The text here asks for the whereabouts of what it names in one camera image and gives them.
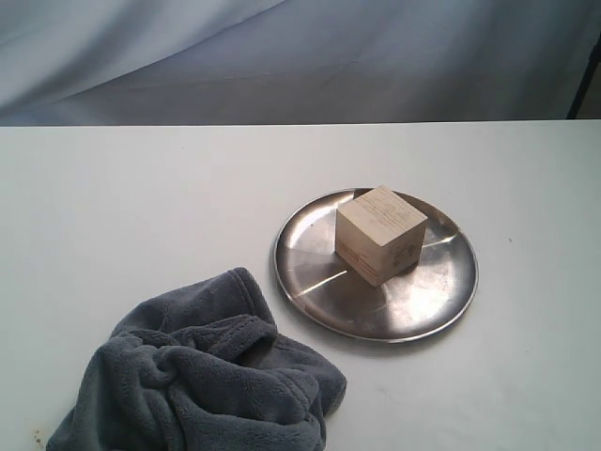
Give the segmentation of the grey backdrop cloth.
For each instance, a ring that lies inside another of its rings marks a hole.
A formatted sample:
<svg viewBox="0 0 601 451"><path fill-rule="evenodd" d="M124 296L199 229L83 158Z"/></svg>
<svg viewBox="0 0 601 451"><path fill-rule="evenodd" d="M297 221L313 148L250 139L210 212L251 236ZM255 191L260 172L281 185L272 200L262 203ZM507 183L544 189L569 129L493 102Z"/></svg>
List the grey backdrop cloth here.
<svg viewBox="0 0 601 451"><path fill-rule="evenodd" d="M5 1L1 122L556 119L596 1Z"/></svg>

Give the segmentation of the light wooden cube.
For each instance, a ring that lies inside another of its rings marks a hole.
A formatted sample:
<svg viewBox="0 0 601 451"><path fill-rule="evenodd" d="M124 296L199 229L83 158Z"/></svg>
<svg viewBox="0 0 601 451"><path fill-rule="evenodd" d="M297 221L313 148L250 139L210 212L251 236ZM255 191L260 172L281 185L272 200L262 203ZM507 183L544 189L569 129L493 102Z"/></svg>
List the light wooden cube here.
<svg viewBox="0 0 601 451"><path fill-rule="evenodd" d="M420 259L427 216L385 186L337 208L335 252L378 287Z"/></svg>

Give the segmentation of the grey fleece towel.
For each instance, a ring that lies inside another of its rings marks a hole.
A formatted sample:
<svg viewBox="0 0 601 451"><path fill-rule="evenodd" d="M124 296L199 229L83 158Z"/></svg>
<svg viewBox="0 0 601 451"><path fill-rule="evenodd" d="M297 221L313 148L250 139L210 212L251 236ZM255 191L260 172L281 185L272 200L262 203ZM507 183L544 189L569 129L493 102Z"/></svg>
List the grey fleece towel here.
<svg viewBox="0 0 601 451"><path fill-rule="evenodd" d="M343 373L235 268L137 305L91 357L51 450L321 450Z"/></svg>

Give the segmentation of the round steel plate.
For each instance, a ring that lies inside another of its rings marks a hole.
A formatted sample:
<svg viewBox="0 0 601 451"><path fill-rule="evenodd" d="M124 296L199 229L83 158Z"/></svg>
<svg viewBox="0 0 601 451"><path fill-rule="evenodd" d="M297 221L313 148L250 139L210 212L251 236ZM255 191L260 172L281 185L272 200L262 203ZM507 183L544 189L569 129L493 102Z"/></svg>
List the round steel plate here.
<svg viewBox="0 0 601 451"><path fill-rule="evenodd" d="M364 192L324 194L288 217L272 245L280 292L315 323L362 340L409 342L451 327L467 311L479 282L468 237L437 207L402 194L428 218L422 254L413 269L372 287L334 252L335 212Z"/></svg>

